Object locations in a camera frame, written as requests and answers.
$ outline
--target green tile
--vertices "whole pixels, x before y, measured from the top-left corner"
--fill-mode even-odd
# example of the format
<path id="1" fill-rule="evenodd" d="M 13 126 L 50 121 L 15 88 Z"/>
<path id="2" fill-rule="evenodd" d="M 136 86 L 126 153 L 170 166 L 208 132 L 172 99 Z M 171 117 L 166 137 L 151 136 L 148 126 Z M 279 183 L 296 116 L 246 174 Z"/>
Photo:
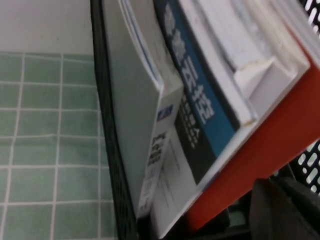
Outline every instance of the green tile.
<path id="1" fill-rule="evenodd" d="M 97 140 L 61 137 L 59 164 L 98 165 Z"/>
<path id="2" fill-rule="evenodd" d="M 24 81 L 37 83 L 60 83 L 61 61 L 25 57 Z"/>
<path id="3" fill-rule="evenodd" d="M 8 206 L 3 240 L 50 239 L 51 205 Z"/>
<path id="4" fill-rule="evenodd" d="M 57 134 L 58 117 L 57 111 L 22 111 L 18 136 Z"/>
<path id="5" fill-rule="evenodd" d="M 98 136 L 98 116 L 92 111 L 62 112 L 61 134 Z"/>
<path id="6" fill-rule="evenodd" d="M 9 201 L 46 202 L 53 200 L 55 169 L 13 169 Z"/>
<path id="7" fill-rule="evenodd" d="M 19 85 L 0 84 L 0 108 L 16 108 L 19 89 Z"/>
<path id="8" fill-rule="evenodd" d="M 0 111 L 0 136 L 13 136 L 17 111 Z"/>
<path id="9" fill-rule="evenodd" d="M 98 236 L 98 204 L 58 204 L 54 239 L 95 239 Z"/>
<path id="10" fill-rule="evenodd" d="M 21 81 L 22 55 L 0 54 L 0 81 Z"/>
<path id="11" fill-rule="evenodd" d="M 107 157 L 107 150 L 106 150 L 106 143 L 105 140 L 101 140 L 101 146 L 100 146 L 100 159 L 101 159 L 101 165 L 108 166 L 108 157 Z"/>
<path id="12" fill-rule="evenodd" d="M 59 168 L 56 199 L 58 201 L 97 200 L 98 169 Z"/>
<path id="13" fill-rule="evenodd" d="M 0 139 L 0 165 L 7 165 L 10 158 L 12 139 Z"/>
<path id="14" fill-rule="evenodd" d="M 36 109 L 58 109 L 59 95 L 59 86 L 24 85 L 21 107 Z"/>
<path id="15" fill-rule="evenodd" d="M 87 61 L 92 63 L 95 60 L 93 55 L 86 55 L 86 54 L 64 54 L 63 58 L 66 60 L 80 60 L 80 61 Z"/>
<path id="16" fill-rule="evenodd" d="M 93 63 L 63 62 L 63 83 L 96 85 L 95 65 Z"/>
<path id="17" fill-rule="evenodd" d="M 53 165 L 56 163 L 57 137 L 17 138 L 14 165 Z"/>
<path id="18" fill-rule="evenodd" d="M 97 101 L 97 89 L 93 87 L 63 87 L 62 109 L 97 110 Z"/>
<path id="19" fill-rule="evenodd" d="M 109 169 L 101 169 L 101 199 L 113 199 Z"/>
<path id="20" fill-rule="evenodd" d="M 8 170 L 0 169 L 0 202 L 3 203 L 6 197 Z"/>
<path id="21" fill-rule="evenodd" d="M 111 238 L 115 236 L 115 210 L 113 203 L 101 204 L 101 237 Z"/>

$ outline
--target blue label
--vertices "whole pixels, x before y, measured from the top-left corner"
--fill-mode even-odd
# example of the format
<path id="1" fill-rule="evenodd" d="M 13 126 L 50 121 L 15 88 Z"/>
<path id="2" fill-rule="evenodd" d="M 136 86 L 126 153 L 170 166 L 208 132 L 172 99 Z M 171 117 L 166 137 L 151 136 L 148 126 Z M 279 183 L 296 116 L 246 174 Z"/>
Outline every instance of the blue label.
<path id="1" fill-rule="evenodd" d="M 191 111 L 218 157 L 236 132 L 222 106 L 226 99 L 218 98 L 217 90 L 212 87 L 212 82 L 218 88 L 220 86 L 206 62 L 200 61 L 200 51 L 196 52 L 195 44 L 191 43 L 193 33 L 188 30 L 188 23 L 182 22 L 177 0 L 155 0 L 155 3 L 163 35 L 182 78 Z"/>
<path id="2" fill-rule="evenodd" d="M 160 110 L 158 112 L 158 118 L 157 118 L 157 122 L 161 121 L 162 119 L 165 119 L 167 117 L 169 117 L 172 113 L 172 110 L 174 109 L 174 106 L 173 105 L 170 105 L 162 110 Z"/>

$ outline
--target white book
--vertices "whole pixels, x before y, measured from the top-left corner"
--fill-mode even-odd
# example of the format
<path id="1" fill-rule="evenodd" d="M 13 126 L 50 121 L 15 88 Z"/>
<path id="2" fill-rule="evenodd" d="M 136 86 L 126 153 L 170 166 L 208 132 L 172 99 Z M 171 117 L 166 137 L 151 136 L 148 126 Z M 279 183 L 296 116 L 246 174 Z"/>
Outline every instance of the white book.
<path id="1" fill-rule="evenodd" d="M 155 48 L 166 51 L 163 36 L 158 34 L 150 46 L 129 1 L 105 0 L 103 11 L 117 139 L 140 218 L 151 208 L 183 85 L 170 58 L 155 54 Z M 155 17 L 153 22 L 150 31 L 159 28 Z"/>
<path id="2" fill-rule="evenodd" d="M 203 151 L 193 152 L 190 150 L 192 142 L 184 137 L 189 127 L 183 120 L 188 109 L 185 106 L 193 104 L 192 98 L 186 98 L 185 104 L 185 97 L 182 98 L 151 209 L 155 232 L 158 238 L 163 238 L 310 65 L 282 21 L 277 18 L 265 26 L 260 17 L 252 12 L 252 6 L 247 3 L 250 0 L 154 2 L 168 44 L 175 44 L 175 38 L 168 35 L 168 29 L 173 25 L 170 22 L 174 22 L 175 29 L 172 32 L 180 31 L 186 46 L 188 42 L 192 43 L 190 48 L 186 47 L 187 56 L 192 56 L 192 60 L 204 59 L 205 64 L 202 62 L 201 67 L 208 67 L 215 76 L 210 81 L 219 85 L 241 123 L 225 142 L 228 128 L 220 125 L 219 129 L 206 135 L 206 139 L 217 137 L 217 142 L 210 142 L 209 149 L 204 147 Z M 177 61 L 179 55 L 175 48 L 169 49 Z M 180 74 L 187 88 L 188 81 L 183 77 L 183 70 L 182 65 Z M 198 76 L 201 70 L 200 67 L 196 69 Z M 233 90 L 238 92 L 239 98 L 235 97 L 234 92 L 230 94 Z M 241 114 L 248 116 L 245 113 L 254 116 L 251 121 L 239 120 Z M 218 120 L 218 117 L 218 114 L 214 115 L 212 120 Z M 200 134 L 201 130 L 208 132 L 207 126 L 201 127 Z M 206 141 L 200 141 L 200 144 L 204 146 Z M 215 150 L 215 144 L 220 144 L 220 151 Z M 215 159 L 208 163 L 210 151 Z"/>
<path id="3" fill-rule="evenodd" d="M 312 0 L 306 2 L 305 10 L 309 10 L 312 2 Z M 305 47 L 313 62 L 320 67 L 319 27 L 313 24 L 317 10 L 312 9 L 311 13 L 313 12 L 313 14 L 307 16 L 303 6 L 297 0 L 267 0 L 267 3 L 275 9 L 288 28 Z"/>

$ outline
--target tiled wall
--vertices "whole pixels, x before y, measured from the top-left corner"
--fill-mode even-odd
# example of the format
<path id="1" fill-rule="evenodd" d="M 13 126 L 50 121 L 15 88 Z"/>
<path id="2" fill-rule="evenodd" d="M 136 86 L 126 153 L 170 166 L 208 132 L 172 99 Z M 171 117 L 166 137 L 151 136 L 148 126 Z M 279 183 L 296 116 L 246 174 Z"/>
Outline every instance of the tiled wall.
<path id="1" fill-rule="evenodd" d="M 0 239 L 113 239 L 87 55 L 0 53 Z"/>

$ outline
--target book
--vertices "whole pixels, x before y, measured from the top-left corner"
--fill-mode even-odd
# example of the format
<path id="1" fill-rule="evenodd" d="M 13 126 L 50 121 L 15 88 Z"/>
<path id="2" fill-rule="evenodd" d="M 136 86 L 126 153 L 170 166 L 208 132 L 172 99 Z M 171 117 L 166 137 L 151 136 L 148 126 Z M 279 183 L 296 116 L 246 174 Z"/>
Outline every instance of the book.
<path id="1" fill-rule="evenodd" d="M 308 16 L 296 0 L 262 0 L 256 4 L 265 11 L 271 8 L 284 21 L 308 57 L 310 68 L 187 211 L 191 232 L 252 189 L 255 179 L 272 175 L 320 135 L 320 113 L 315 107 L 320 100 L 316 25 L 308 23 Z"/>
<path id="2" fill-rule="evenodd" d="M 154 6 L 185 86 L 151 208 L 163 238 L 310 65 L 284 25 L 270 37 L 246 2 L 154 0 Z M 205 121 L 194 102 L 199 85 L 207 113 L 214 113 Z"/>
<path id="3" fill-rule="evenodd" d="M 141 218 L 151 208 L 183 84 L 163 36 L 146 35 L 159 28 L 155 17 L 145 14 L 149 25 L 142 26 L 127 0 L 104 1 L 103 11 L 116 133 L 134 213 Z"/>

